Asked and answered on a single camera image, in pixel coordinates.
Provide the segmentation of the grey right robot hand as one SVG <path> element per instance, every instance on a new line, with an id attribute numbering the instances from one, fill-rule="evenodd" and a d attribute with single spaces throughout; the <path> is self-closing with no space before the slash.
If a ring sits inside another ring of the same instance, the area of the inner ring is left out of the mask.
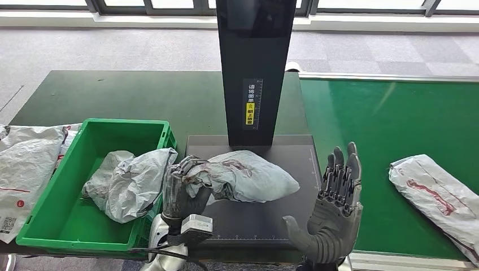
<path id="1" fill-rule="evenodd" d="M 362 165 L 355 142 L 338 146 L 327 157 L 307 229 L 284 216 L 289 242 L 314 264 L 332 264 L 349 255 L 358 237 L 363 206 Z"/>

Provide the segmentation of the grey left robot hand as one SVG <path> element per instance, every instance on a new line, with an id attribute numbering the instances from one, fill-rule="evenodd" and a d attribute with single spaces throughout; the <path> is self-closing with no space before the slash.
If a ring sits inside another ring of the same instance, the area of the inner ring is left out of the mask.
<path id="1" fill-rule="evenodd" d="M 211 189 L 201 185 L 190 171 L 207 163 L 206 159 L 189 155 L 168 167 L 163 178 L 163 218 L 172 223 L 191 214 L 202 214 Z"/>

